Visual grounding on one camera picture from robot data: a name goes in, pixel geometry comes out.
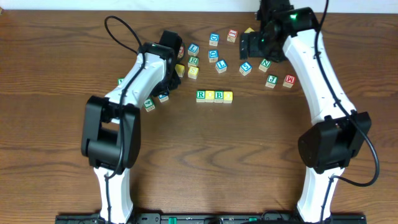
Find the blue T block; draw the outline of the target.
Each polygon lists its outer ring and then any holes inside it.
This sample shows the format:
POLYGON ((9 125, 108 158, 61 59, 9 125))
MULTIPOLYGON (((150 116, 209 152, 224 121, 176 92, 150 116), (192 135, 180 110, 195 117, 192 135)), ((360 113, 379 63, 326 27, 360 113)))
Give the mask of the blue T block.
POLYGON ((169 96, 168 96, 168 95, 159 95, 159 96, 158 96, 158 99, 159 99, 159 101, 160 101, 161 103, 164 103, 164 102, 166 102, 166 101, 169 100, 169 96))

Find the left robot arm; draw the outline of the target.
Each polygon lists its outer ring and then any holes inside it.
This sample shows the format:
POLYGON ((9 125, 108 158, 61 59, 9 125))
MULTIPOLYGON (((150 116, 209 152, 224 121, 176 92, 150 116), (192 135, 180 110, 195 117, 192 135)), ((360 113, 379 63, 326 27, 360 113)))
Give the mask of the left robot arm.
POLYGON ((129 172, 141 148, 141 108, 181 83, 175 71, 182 38, 169 30, 139 47, 136 62, 117 87, 85 105, 81 153, 99 180, 102 223, 127 223, 133 211, 129 172))

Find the green B block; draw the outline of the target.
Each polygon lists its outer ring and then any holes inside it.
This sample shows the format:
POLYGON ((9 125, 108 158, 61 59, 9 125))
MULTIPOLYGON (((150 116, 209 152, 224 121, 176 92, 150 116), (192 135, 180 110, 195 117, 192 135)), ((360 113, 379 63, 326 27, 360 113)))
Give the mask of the green B block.
POLYGON ((224 100, 224 91, 215 91, 215 103, 223 103, 224 100))

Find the yellow O block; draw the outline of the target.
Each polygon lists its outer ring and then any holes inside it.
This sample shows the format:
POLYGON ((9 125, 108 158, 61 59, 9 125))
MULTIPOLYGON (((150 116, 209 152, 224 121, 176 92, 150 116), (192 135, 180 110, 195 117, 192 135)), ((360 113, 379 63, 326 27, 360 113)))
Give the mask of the yellow O block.
POLYGON ((232 103, 233 102, 233 92, 232 91, 224 91, 223 92, 223 103, 232 103))
POLYGON ((215 100, 215 91, 206 90, 205 91, 205 102, 206 103, 213 103, 214 100, 215 100))

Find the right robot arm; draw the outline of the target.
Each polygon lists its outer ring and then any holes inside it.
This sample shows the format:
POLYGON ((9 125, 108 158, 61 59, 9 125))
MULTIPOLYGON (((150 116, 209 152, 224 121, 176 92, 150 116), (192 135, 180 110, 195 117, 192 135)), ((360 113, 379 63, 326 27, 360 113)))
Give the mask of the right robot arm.
POLYGON ((365 223, 364 215, 334 215, 330 205, 343 172, 363 144, 369 144, 371 119, 358 112, 345 95, 326 54, 323 20, 309 7, 288 1, 261 1, 257 32, 242 34, 242 59, 288 60, 306 97, 311 128, 298 139, 305 180, 295 213, 268 218, 268 223, 365 223))

